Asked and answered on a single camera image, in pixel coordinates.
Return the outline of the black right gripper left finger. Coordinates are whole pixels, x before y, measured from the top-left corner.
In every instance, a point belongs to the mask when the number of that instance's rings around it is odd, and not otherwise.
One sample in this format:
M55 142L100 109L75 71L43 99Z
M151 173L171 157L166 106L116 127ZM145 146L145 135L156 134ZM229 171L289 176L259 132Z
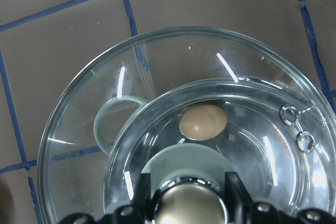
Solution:
M134 197L128 205L118 207L112 214L106 214L99 220L89 214L70 214L59 223L144 223L145 209L150 202L151 176L141 174L135 189Z

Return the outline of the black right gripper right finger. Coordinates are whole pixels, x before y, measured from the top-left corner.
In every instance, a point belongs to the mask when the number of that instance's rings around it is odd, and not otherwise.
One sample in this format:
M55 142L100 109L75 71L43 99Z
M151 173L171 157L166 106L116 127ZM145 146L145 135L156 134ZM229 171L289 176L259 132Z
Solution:
M254 202L236 172L225 173L225 205L232 223L335 223L335 216L316 208L289 216L267 202Z

